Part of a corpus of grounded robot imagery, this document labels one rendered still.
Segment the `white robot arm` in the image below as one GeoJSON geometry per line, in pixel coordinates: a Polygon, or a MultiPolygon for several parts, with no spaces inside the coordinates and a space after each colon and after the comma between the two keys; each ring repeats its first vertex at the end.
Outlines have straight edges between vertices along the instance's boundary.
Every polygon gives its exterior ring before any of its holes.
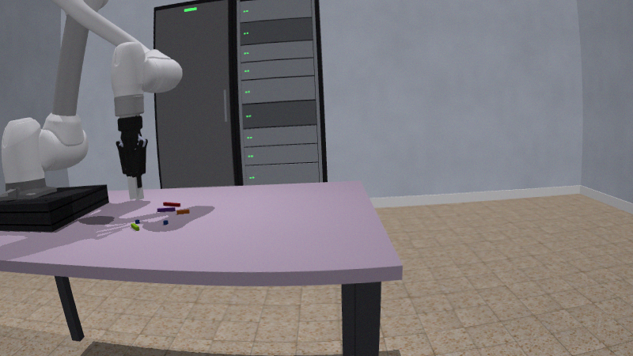
{"type": "Polygon", "coordinates": [[[9,193],[0,195],[0,201],[56,192],[56,187],[46,186],[44,173],[72,167],[86,156],[89,140],[76,111],[89,30],[116,46],[111,68],[115,116],[140,116],[144,92],[167,92],[182,78],[178,62],[149,50],[97,13],[108,0],[52,1],[66,14],[52,113],[43,129],[33,118],[9,121],[5,127],[2,168],[9,193]]]}

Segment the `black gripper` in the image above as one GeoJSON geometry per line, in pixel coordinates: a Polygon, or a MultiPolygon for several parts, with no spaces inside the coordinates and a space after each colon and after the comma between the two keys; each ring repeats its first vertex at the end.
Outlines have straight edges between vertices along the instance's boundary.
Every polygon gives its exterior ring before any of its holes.
{"type": "Polygon", "coordinates": [[[119,159],[123,174],[127,175],[130,199],[136,200],[144,199],[142,174],[146,173],[148,143],[147,139],[142,138],[140,129],[142,129],[142,116],[118,119],[118,130],[121,131],[121,139],[116,142],[119,159]]]}

